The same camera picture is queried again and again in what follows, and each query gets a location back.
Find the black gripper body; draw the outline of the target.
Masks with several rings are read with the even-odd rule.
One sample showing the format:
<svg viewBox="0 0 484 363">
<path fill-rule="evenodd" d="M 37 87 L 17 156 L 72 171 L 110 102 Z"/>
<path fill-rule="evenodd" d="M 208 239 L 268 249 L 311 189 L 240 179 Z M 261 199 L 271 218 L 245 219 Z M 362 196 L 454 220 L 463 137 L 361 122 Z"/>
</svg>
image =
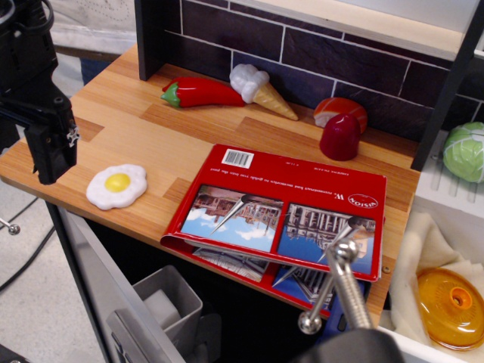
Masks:
<svg viewBox="0 0 484 363">
<path fill-rule="evenodd" d="M 70 99 L 54 84 L 54 69 L 1 68 L 1 149 L 19 140 L 14 123 L 48 128 L 53 148 L 75 151 L 79 129 Z"/>
</svg>

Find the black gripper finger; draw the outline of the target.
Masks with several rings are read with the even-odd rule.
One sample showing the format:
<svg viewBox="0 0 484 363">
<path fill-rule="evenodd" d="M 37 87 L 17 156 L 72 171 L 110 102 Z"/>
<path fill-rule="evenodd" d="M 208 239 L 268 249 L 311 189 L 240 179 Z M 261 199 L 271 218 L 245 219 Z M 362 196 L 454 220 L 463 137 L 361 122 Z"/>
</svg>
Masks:
<svg viewBox="0 0 484 363">
<path fill-rule="evenodd" d="M 68 133 L 52 131 L 48 126 L 29 126 L 25 136 L 41 184 L 54 184 L 76 165 L 76 126 Z"/>
</svg>

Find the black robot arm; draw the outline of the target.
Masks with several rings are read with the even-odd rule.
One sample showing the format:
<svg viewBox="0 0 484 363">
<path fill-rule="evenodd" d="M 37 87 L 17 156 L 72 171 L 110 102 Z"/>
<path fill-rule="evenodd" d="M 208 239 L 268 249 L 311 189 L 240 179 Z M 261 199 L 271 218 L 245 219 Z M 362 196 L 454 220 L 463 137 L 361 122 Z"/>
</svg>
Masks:
<svg viewBox="0 0 484 363">
<path fill-rule="evenodd" d="M 76 165 L 79 140 L 70 99 L 52 79 L 58 65 L 53 23 L 48 1 L 1 3 L 1 146 L 13 144 L 14 129 L 22 126 L 44 185 Z"/>
</svg>

